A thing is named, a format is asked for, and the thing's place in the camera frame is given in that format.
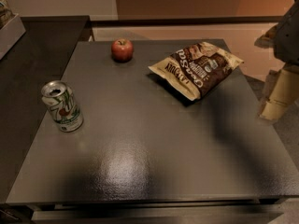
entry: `soda can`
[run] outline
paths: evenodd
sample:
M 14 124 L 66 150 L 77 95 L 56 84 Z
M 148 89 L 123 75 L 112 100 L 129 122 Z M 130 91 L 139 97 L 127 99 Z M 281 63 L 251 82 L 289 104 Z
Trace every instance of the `soda can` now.
M 64 82 L 49 82 L 42 88 L 41 93 L 42 101 L 61 131 L 72 132 L 81 126 L 82 113 L 73 91 Z

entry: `aluminum can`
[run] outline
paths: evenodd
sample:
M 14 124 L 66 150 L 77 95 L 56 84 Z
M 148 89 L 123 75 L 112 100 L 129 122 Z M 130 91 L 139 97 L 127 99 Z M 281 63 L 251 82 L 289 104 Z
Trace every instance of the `aluminum can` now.
M 42 88 L 41 94 L 42 101 L 61 131 L 72 132 L 81 126 L 82 113 L 73 91 L 64 82 L 49 82 Z

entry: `wall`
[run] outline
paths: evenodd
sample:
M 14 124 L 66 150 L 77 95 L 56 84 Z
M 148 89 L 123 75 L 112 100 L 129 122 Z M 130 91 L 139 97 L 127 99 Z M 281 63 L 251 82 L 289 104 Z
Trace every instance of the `wall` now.
M 293 0 L 8 0 L 21 16 L 90 15 L 92 20 L 280 16 Z

